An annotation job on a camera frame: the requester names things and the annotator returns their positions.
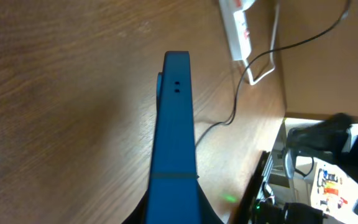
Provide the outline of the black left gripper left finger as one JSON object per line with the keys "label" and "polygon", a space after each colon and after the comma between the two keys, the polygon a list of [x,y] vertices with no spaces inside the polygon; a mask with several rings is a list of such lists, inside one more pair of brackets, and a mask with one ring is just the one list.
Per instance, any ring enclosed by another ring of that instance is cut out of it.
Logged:
{"label": "black left gripper left finger", "polygon": [[143,224],[144,215],[147,209],[149,193],[146,192],[137,204],[131,214],[122,222],[122,224]]}

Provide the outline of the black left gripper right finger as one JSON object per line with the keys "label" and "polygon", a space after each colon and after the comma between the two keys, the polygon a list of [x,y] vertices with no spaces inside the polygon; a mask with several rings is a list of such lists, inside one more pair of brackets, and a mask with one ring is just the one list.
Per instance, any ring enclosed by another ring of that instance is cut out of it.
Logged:
{"label": "black left gripper right finger", "polygon": [[218,217],[216,212],[213,210],[200,184],[198,184],[198,200],[200,205],[202,224],[223,224],[223,221]]}

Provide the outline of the blue Galaxy smartphone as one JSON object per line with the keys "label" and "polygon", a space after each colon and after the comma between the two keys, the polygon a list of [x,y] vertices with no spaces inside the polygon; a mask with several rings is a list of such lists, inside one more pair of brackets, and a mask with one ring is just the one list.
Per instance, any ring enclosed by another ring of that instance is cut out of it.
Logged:
{"label": "blue Galaxy smartphone", "polygon": [[157,117],[145,223],[200,223],[190,55],[165,53],[157,80]]}

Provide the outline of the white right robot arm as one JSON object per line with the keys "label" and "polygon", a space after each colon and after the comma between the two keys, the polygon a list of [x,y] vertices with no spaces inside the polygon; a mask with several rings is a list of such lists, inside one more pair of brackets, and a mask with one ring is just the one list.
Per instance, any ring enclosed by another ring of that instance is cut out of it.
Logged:
{"label": "white right robot arm", "polygon": [[[295,173],[308,175],[296,169],[296,159],[302,156],[338,166],[358,184],[358,137],[350,151],[343,151],[352,122],[349,115],[338,113],[312,126],[289,130],[283,156],[286,177],[292,179]],[[358,215],[358,202],[353,211]]]}

